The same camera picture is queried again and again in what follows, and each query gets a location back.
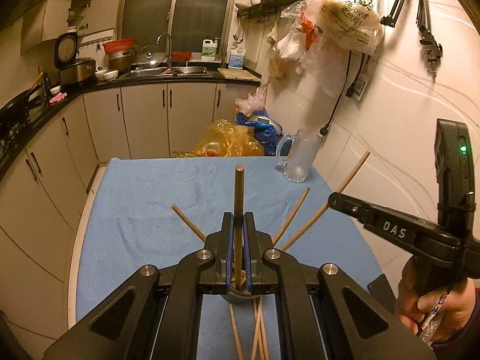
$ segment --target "faucet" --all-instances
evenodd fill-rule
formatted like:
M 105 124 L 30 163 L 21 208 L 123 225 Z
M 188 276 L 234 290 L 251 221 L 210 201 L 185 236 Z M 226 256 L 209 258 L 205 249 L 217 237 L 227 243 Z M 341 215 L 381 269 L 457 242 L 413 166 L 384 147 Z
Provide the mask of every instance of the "faucet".
M 168 55 L 166 56 L 166 66 L 169 68 L 169 69 L 172 69 L 172 37 L 171 35 L 168 33 L 168 32 L 164 32 L 163 34 L 161 34 L 158 38 L 157 38 L 157 44 L 160 43 L 160 39 L 162 39 L 162 37 L 166 36 L 167 38 L 169 38 L 169 51 L 168 51 Z

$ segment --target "black cabinet handle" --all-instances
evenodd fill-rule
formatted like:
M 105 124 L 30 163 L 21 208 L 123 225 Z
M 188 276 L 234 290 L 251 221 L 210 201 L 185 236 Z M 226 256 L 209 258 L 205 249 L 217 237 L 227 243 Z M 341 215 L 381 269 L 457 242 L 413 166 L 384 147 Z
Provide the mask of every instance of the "black cabinet handle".
M 38 172 L 42 174 L 42 169 L 40 169 L 40 165 L 38 164 L 37 158 L 35 157 L 35 154 L 33 153 L 33 151 L 30 153 L 30 155 L 32 156 L 35 163 L 37 164 Z
M 67 131 L 66 135 L 67 135 L 67 137 L 68 137 L 68 126 L 67 126 L 67 122 L 66 122 L 66 120 L 65 120 L 64 117 L 63 117 L 61 120 L 63 120 L 63 124 L 65 125 L 65 129 L 66 129 L 66 131 Z
M 37 180 L 38 180 L 38 179 L 37 179 L 37 175 L 35 174 L 35 171 L 34 171 L 33 168 L 32 168 L 32 164 L 31 164 L 30 161 L 28 161 L 28 160 L 25 160 L 25 162 L 27 163 L 28 167 L 30 168 L 30 170 L 31 170 L 32 173 L 33 173 L 33 180 L 37 181 Z

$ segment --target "stainless steel sink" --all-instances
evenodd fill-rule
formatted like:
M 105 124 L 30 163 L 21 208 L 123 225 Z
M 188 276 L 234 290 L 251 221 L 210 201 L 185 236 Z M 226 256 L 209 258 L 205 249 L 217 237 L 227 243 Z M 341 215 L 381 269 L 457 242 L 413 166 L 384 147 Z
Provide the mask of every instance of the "stainless steel sink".
M 132 70 L 117 78 L 118 80 L 132 80 L 146 77 L 185 77 L 185 76 L 205 76 L 208 74 L 207 68 L 203 66 L 189 66 L 189 67 L 156 67 L 153 69 Z

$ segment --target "wooden cutting board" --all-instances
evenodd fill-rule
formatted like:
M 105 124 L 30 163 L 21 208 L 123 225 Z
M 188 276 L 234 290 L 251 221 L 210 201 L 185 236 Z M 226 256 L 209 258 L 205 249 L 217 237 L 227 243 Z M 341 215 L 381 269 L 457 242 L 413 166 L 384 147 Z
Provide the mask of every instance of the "wooden cutting board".
M 256 81 L 257 83 L 261 81 L 258 77 L 254 76 L 247 70 L 222 69 L 219 67 L 218 72 L 228 80 Z

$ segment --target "frosted glass beer mug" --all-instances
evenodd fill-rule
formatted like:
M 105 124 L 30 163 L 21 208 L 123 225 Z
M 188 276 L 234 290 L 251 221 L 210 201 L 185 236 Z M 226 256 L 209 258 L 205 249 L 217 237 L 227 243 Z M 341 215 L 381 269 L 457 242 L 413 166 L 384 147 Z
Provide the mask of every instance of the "frosted glass beer mug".
M 303 183 L 320 149 L 322 138 L 319 132 L 305 129 L 298 130 L 297 135 L 286 133 L 278 143 L 277 157 L 280 157 L 280 151 L 288 140 L 292 141 L 289 156 L 286 161 L 280 161 L 277 168 L 290 181 Z

